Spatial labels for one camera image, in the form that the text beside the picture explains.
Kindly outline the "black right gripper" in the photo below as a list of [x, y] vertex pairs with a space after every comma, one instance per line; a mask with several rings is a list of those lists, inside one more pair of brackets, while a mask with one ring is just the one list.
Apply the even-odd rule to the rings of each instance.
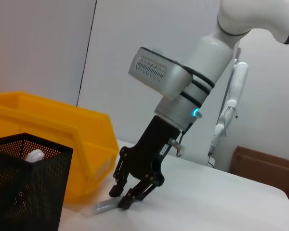
[[127, 210], [137, 201], [144, 200], [165, 178], [161, 173], [161, 164], [170, 141], [176, 140], [180, 130], [158, 116], [154, 116], [138, 142], [130, 148], [123, 147], [113, 178], [116, 184], [109, 192], [110, 197], [122, 194], [129, 174], [140, 180], [122, 197], [118, 208]]

